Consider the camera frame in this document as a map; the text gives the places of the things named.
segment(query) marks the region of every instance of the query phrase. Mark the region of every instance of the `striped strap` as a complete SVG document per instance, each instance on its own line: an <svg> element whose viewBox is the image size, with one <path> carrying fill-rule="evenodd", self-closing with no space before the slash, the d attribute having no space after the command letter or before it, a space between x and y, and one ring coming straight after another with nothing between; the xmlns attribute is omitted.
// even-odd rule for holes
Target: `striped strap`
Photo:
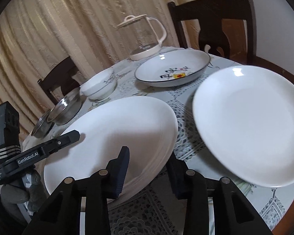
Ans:
<svg viewBox="0 0 294 235"><path fill-rule="evenodd" d="M11 155L17 155L21 153L21 148L18 145L4 147L0 149L0 159L6 158Z"/></svg>

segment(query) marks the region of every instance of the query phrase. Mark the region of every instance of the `chair backrest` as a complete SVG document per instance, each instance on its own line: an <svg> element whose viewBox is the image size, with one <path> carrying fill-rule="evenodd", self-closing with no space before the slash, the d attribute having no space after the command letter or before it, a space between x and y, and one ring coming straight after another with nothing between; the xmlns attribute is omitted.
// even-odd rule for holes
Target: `chair backrest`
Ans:
<svg viewBox="0 0 294 235"><path fill-rule="evenodd" d="M58 100L51 94L51 91L56 87L61 87L61 92L65 96L74 88L79 87L79 83L72 79L72 71L77 67L70 57L65 58L56 67L54 67L44 80L39 80L38 84L49 97L49 99L56 105Z"/></svg>
<svg viewBox="0 0 294 235"><path fill-rule="evenodd" d="M252 64L256 55L256 19L252 0L195 0L176 6L168 3L180 47L187 48L181 21L198 19L199 48L205 45L209 53L220 56L217 47L223 49L225 58L230 58L230 44L222 31L222 19L241 19L247 23L247 63Z"/></svg>

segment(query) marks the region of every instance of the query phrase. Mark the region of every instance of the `gray glove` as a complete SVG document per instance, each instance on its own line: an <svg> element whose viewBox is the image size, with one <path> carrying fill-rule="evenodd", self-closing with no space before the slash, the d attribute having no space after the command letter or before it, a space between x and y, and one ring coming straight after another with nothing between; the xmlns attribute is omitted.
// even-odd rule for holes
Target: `gray glove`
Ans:
<svg viewBox="0 0 294 235"><path fill-rule="evenodd" d="M5 184L0 191L3 207L11 217L22 225L27 225L27 222L17 204L28 202L28 210L37 212L47 199L38 172L33 169L29 174L31 174L31 186L29 188L21 189L11 184Z"/></svg>

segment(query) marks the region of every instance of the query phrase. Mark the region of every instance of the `stainless steel bowl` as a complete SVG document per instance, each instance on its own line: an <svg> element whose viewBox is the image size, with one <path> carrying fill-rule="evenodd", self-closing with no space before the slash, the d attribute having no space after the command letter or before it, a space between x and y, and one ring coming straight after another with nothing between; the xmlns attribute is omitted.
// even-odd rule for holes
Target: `stainless steel bowl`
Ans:
<svg viewBox="0 0 294 235"><path fill-rule="evenodd" d="M53 126L52 122L47 121L47 117L49 116L51 110L48 110L43 116L38 120L34 129L32 130L32 136L40 139L43 138Z"/></svg>
<svg viewBox="0 0 294 235"><path fill-rule="evenodd" d="M80 96L80 88L77 87L57 103L57 105L51 110L47 121L52 121L57 125L64 125L75 117L81 106L82 100Z"/></svg>

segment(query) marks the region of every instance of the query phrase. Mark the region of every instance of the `wooden chair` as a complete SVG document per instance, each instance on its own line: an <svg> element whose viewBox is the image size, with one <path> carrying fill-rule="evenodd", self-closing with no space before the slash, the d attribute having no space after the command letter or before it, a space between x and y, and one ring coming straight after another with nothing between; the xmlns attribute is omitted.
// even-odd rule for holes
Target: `wooden chair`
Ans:
<svg viewBox="0 0 294 235"><path fill-rule="evenodd" d="M168 8L181 48L187 48L181 21L197 19L200 25L198 36L200 50L204 50L205 46L209 45L211 47L209 53L221 56L217 50L220 47L227 59L230 59L230 43L222 30L222 19L246 20L247 59L239 54L233 60L240 63L247 61L247 64L272 70L294 84L294 75L256 56L256 19L253 0L194 0L181 5L169 2Z"/></svg>
<svg viewBox="0 0 294 235"><path fill-rule="evenodd" d="M37 83L56 105L59 101L51 94L51 91L60 86L61 92L65 96L74 88L79 87L79 83L71 77L76 71L76 65L70 57L67 57L56 65L44 80L39 80Z"/></svg>

